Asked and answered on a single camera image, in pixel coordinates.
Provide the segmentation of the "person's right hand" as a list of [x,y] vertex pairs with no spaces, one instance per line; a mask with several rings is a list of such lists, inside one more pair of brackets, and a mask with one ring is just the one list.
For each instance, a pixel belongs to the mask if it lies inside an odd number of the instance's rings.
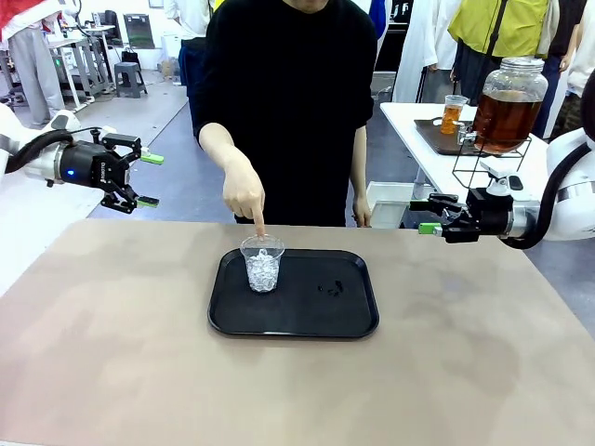
[[265,191],[260,178],[247,160],[236,160],[224,168],[223,198],[239,218],[253,222],[258,237],[265,235]]

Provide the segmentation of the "person's left hand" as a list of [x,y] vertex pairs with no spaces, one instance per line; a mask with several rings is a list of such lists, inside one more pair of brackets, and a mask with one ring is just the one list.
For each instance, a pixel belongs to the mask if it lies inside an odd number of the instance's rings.
[[352,202],[352,218],[358,228],[371,227],[371,210],[365,195],[357,195]]

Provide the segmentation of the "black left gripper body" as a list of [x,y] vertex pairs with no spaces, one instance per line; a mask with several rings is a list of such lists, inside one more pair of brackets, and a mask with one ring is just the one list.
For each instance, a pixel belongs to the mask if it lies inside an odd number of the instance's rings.
[[80,141],[64,147],[59,159],[59,178],[92,189],[125,188],[129,163],[101,144]]

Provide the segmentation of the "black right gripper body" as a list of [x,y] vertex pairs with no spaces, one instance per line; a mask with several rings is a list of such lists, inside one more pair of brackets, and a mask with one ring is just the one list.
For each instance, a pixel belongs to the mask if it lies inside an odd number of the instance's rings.
[[511,212],[510,195],[493,195],[487,188],[469,189],[466,205],[481,235],[505,233]]

